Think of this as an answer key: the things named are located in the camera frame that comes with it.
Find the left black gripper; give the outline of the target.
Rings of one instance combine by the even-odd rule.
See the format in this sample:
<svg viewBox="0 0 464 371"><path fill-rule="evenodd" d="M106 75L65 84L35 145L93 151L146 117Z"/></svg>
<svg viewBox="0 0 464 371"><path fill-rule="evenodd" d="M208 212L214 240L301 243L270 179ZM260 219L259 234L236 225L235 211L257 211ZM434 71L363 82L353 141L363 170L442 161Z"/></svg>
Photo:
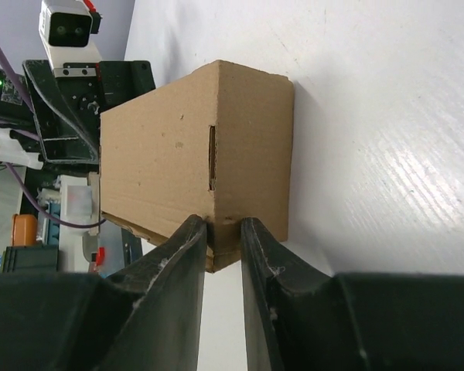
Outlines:
<svg viewBox="0 0 464 371"><path fill-rule="evenodd" d="M100 113L155 89L147 60L66 62L25 60L22 68L45 162L96 165Z"/></svg>

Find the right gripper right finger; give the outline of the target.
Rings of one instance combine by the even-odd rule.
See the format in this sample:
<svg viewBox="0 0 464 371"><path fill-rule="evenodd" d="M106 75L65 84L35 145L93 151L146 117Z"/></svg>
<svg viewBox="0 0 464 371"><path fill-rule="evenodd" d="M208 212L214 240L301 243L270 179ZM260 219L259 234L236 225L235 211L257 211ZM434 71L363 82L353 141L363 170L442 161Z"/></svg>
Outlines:
<svg viewBox="0 0 464 371"><path fill-rule="evenodd" d="M464 276L328 276L241 224L251 370L464 370Z"/></svg>

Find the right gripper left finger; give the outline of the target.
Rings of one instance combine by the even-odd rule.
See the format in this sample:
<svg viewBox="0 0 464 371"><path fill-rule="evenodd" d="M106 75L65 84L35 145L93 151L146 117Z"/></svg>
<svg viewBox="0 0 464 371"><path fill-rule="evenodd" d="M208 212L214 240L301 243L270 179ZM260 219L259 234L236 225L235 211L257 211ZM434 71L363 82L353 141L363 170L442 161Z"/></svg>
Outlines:
<svg viewBox="0 0 464 371"><path fill-rule="evenodd" d="M101 277L0 274L0 370L195 370L206 222Z"/></svg>

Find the cardboard box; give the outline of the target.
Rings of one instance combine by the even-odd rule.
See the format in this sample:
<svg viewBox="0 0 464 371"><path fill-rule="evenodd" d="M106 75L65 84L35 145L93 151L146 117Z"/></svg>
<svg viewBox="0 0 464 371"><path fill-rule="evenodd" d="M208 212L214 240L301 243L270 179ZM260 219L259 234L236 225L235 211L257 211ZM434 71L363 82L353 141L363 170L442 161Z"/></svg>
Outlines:
<svg viewBox="0 0 464 371"><path fill-rule="evenodd" d="M295 87L218 60L101 116L101 212L151 243L193 214L208 270L240 259L241 220L288 238Z"/></svg>

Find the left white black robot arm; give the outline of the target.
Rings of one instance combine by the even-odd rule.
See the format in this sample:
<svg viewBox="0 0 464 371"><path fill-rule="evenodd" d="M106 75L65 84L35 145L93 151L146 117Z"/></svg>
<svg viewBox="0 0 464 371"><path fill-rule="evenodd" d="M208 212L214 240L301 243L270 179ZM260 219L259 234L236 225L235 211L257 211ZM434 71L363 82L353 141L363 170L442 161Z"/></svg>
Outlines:
<svg viewBox="0 0 464 371"><path fill-rule="evenodd" d="M26 60L24 97L0 69L0 162L56 172L93 172L100 161L101 113L155 89L147 60Z"/></svg>

